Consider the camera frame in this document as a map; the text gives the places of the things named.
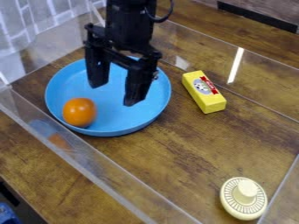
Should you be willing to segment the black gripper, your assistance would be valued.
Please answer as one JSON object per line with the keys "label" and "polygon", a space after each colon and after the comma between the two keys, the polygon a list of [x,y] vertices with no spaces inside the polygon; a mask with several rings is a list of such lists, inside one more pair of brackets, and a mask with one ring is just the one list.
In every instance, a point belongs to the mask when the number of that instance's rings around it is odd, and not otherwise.
{"label": "black gripper", "polygon": [[[161,53],[150,46],[156,0],[106,0],[105,26],[85,25],[85,65],[87,84],[98,88],[107,83],[109,63],[117,60],[127,68],[123,105],[130,107],[145,99]],[[132,65],[118,51],[138,53],[142,58]]]}

